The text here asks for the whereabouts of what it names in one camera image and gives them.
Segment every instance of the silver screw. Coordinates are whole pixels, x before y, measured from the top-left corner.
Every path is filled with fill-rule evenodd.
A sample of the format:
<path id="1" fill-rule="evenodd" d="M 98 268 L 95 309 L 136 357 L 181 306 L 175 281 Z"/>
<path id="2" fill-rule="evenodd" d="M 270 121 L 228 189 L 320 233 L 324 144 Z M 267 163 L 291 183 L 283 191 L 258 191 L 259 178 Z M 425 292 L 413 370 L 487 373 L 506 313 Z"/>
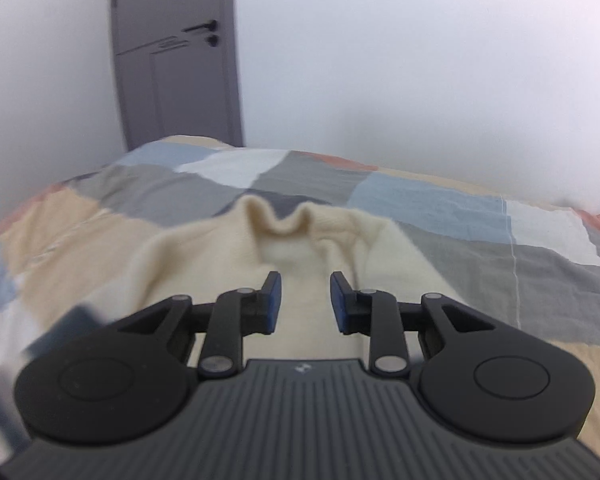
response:
<path id="1" fill-rule="evenodd" d="M 407 361 L 397 355 L 383 355 L 376 359 L 376 368 L 383 372 L 400 372 L 407 367 Z"/>
<path id="2" fill-rule="evenodd" d="M 205 357 L 200 363 L 200 367 L 203 370 L 213 374 L 226 372 L 230 370 L 233 365 L 234 362 L 223 355 L 212 355 L 210 357 Z"/>

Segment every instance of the gray door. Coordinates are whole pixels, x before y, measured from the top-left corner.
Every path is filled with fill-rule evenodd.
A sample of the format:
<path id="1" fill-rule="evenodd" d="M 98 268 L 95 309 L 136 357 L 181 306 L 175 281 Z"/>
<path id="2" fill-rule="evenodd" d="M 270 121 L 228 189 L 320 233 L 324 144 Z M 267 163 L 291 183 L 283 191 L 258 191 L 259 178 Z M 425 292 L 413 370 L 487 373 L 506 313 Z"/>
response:
<path id="1" fill-rule="evenodd" d="M 111 3 L 129 149 L 170 135 L 241 146 L 233 0 Z"/>

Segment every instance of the white logo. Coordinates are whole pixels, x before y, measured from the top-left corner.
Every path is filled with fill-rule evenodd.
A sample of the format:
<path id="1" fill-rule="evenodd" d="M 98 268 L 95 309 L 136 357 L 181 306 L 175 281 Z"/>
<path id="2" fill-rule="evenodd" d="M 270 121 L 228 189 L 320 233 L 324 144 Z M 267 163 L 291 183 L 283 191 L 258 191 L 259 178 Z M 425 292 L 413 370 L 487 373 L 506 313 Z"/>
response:
<path id="1" fill-rule="evenodd" d="M 301 365 L 296 366 L 294 370 L 299 374 L 305 374 L 312 368 L 313 367 L 309 363 L 302 363 Z"/>

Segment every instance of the checkered blanket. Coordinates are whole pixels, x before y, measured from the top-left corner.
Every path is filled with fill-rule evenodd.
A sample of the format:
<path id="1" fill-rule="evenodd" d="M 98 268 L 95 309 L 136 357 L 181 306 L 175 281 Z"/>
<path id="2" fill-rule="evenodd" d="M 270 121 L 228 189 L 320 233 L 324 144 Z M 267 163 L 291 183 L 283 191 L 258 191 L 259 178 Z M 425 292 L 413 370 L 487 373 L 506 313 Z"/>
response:
<path id="1" fill-rule="evenodd" d="M 160 232 L 241 196 L 284 218 L 303 202 L 392 219 L 472 307 L 577 355 L 596 380 L 582 434 L 600 454 L 600 215 L 337 157 L 152 142 L 52 186 L 0 223 L 0 462 L 27 444 L 8 392 L 31 358 L 116 318 L 81 300 Z"/>

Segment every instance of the wall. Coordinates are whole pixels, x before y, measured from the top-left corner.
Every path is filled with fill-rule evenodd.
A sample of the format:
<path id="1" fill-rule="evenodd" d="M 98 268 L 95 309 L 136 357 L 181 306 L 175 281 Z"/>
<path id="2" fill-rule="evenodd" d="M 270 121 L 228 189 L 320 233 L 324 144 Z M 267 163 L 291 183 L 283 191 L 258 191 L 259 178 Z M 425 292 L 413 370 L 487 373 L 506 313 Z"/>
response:
<path id="1" fill-rule="evenodd" d="M 600 0 L 236 0 L 248 146 L 600 210 Z"/>
<path id="2" fill-rule="evenodd" d="M 124 151 L 108 0 L 0 0 L 0 218 Z"/>

